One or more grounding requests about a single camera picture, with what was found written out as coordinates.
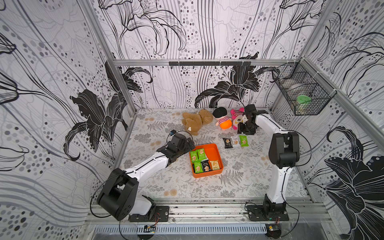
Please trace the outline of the cream cookie packet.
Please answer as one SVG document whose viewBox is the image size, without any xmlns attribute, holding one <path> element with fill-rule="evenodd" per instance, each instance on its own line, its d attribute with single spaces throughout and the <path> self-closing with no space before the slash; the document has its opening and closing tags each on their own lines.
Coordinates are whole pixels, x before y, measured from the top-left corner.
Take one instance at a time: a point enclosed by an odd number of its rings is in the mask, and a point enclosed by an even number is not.
<svg viewBox="0 0 384 240">
<path fill-rule="evenodd" d="M 219 161 L 210 161 L 210 164 L 211 164 L 212 171 L 218 171 L 221 169 Z"/>
</svg>

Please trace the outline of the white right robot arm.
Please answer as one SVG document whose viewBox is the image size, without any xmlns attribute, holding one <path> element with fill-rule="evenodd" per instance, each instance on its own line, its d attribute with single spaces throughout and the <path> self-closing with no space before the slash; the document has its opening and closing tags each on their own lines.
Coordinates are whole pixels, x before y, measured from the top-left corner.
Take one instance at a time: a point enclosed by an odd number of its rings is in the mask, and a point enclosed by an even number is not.
<svg viewBox="0 0 384 240">
<path fill-rule="evenodd" d="M 300 139 L 297 133 L 281 127 L 267 111 L 257 110 L 255 105 L 245 106 L 238 133 L 254 135 L 258 128 L 271 137 L 269 159 L 273 164 L 272 179 L 261 210 L 264 216 L 271 218 L 282 215 L 286 210 L 286 190 L 293 167 L 300 159 Z"/>
</svg>

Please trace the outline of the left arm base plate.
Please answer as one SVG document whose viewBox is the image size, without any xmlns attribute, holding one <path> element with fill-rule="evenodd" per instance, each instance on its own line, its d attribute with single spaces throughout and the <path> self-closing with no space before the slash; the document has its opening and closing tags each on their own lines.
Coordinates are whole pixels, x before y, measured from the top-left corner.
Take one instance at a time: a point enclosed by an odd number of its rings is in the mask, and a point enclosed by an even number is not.
<svg viewBox="0 0 384 240">
<path fill-rule="evenodd" d="M 169 219 L 169 206 L 155 206 L 145 215 L 133 214 L 129 216 L 130 222 L 137 223 L 163 223 Z"/>
</svg>

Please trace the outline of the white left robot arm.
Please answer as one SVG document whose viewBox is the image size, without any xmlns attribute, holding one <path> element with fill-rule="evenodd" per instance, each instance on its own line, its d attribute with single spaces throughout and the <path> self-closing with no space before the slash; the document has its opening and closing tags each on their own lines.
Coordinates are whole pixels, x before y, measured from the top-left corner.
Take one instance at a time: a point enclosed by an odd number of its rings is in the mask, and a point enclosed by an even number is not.
<svg viewBox="0 0 384 240">
<path fill-rule="evenodd" d="M 140 221 L 159 219 L 155 201 L 138 195 L 139 185 L 195 148 L 191 134 L 186 137 L 181 131 L 171 131 L 169 136 L 171 140 L 140 164 L 125 170 L 114 169 L 98 188 L 96 203 L 117 221 L 128 216 L 138 217 Z"/>
</svg>

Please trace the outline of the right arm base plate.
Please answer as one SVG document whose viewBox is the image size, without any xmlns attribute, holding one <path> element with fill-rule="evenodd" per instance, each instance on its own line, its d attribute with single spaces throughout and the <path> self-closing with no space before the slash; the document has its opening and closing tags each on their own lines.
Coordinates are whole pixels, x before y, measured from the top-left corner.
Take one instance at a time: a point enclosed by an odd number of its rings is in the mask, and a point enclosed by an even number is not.
<svg viewBox="0 0 384 240">
<path fill-rule="evenodd" d="M 249 220 L 252 222 L 285 222 L 290 220 L 286 210 L 286 204 L 272 204 L 272 206 L 250 204 L 245 206 L 245 210 Z"/>
</svg>

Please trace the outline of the orange plastic storage box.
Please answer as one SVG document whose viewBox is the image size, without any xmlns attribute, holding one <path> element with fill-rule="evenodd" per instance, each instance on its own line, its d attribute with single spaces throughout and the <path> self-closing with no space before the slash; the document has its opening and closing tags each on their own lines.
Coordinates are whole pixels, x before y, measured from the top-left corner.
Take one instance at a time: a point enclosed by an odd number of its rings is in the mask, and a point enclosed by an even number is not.
<svg viewBox="0 0 384 240">
<path fill-rule="evenodd" d="M 197 146 L 192 151 L 196 151 L 197 149 L 205 149 L 205 152 L 207 154 L 208 160 L 209 161 L 219 161 L 221 169 L 218 170 L 218 171 L 210 171 L 210 172 L 206 172 L 206 173 L 203 172 L 203 173 L 200 173 L 200 174 L 195 174 L 194 173 L 194 163 L 192 163 L 191 159 L 190 159 L 192 174 L 193 174 L 194 178 L 203 178 L 203 177 L 208 177 L 208 176 L 214 176 L 214 175 L 221 174 L 223 172 L 224 165 L 222 163 L 222 159 L 221 159 L 221 156 L 220 156 L 220 153 L 219 153 L 219 149 L 218 149 L 216 144 L 200 145 L 200 146 Z"/>
</svg>

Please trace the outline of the white cookie packet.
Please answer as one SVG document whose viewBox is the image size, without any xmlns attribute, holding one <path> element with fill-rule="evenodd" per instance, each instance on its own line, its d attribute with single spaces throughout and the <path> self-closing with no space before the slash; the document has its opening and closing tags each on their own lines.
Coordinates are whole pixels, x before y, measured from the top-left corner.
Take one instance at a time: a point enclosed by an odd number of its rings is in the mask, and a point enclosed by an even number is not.
<svg viewBox="0 0 384 240">
<path fill-rule="evenodd" d="M 232 137 L 231 137 L 231 141 L 232 141 L 232 146 L 233 146 L 234 148 L 237 148 L 237 147 L 240 147 L 240 146 L 241 146 L 241 142 L 239 141 L 238 136 L 232 136 Z"/>
</svg>

